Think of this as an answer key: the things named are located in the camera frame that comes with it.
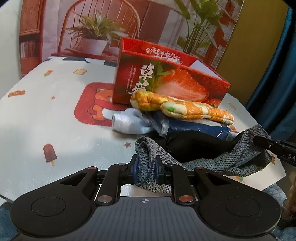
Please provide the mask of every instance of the yellow wall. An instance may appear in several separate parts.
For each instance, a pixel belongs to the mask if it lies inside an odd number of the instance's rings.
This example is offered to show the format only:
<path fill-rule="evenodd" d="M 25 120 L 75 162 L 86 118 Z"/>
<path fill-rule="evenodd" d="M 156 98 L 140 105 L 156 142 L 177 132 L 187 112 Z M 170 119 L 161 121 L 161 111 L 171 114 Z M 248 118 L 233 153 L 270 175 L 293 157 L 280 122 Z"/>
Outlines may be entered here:
<path fill-rule="evenodd" d="M 288 6 L 282 0 L 245 0 L 217 72 L 229 93 L 246 104 L 279 42 Z"/>

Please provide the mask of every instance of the clear plastic packaging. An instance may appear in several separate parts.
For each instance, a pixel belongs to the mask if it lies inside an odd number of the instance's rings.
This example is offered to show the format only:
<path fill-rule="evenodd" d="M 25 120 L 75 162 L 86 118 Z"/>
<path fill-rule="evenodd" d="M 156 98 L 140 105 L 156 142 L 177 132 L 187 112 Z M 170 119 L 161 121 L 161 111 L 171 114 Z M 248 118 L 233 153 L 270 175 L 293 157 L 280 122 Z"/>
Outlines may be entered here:
<path fill-rule="evenodd" d="M 174 132 L 200 131 L 221 140 L 226 140 L 231 129 L 226 125 L 206 120 L 176 120 L 164 115 L 161 111 L 146 112 L 151 125 L 161 137 L 167 137 Z"/>

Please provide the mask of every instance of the blue fuzzy fabric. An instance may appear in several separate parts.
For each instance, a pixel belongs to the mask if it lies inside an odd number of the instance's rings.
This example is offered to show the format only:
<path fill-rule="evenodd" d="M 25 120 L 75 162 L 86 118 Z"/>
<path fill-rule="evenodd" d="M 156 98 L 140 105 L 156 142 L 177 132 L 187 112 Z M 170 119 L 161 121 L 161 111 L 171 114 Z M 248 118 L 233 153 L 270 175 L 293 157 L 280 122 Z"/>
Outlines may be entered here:
<path fill-rule="evenodd" d="M 286 195 L 283 190 L 277 184 L 273 184 L 270 187 L 263 190 L 263 192 L 271 195 L 275 200 L 278 201 L 280 206 L 283 207 L 283 201 L 286 199 Z M 0 241 L 10 241 L 17 235 L 12 221 L 9 217 L 9 210 L 11 203 L 5 202 L 0 206 Z M 273 235 L 279 241 L 296 241 L 296 228 L 288 227 L 284 230 L 276 228 Z"/>

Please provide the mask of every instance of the gray towel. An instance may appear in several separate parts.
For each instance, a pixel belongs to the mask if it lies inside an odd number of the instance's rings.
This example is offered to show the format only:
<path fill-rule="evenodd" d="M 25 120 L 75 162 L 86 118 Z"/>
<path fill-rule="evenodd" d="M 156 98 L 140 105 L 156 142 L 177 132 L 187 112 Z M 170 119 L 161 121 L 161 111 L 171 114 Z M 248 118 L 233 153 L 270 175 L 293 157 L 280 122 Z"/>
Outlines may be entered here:
<path fill-rule="evenodd" d="M 135 143 L 135 150 L 139 156 L 138 178 L 136 185 L 153 192 L 170 193 L 170 186 L 158 185 L 154 176 L 154 159 L 159 155 L 164 164 L 173 163 L 185 170 L 193 171 L 196 167 L 205 167 L 214 172 L 228 176 L 246 177 L 263 170 L 271 161 L 269 153 L 253 144 L 254 136 L 269 138 L 261 125 L 247 129 L 239 139 L 231 153 L 225 152 L 214 159 L 196 159 L 186 163 L 179 163 L 162 147 L 148 137 L 140 137 Z"/>

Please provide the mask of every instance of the strawberry box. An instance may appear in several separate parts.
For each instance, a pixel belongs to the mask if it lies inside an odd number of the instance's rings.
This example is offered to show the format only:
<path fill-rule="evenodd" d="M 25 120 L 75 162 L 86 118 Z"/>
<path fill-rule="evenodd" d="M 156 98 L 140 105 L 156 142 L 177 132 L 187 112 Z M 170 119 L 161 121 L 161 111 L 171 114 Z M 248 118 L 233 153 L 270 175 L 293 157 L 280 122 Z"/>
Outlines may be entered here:
<path fill-rule="evenodd" d="M 154 43 L 122 38 L 113 102 L 129 104 L 138 90 L 218 107 L 231 85 L 196 57 Z"/>

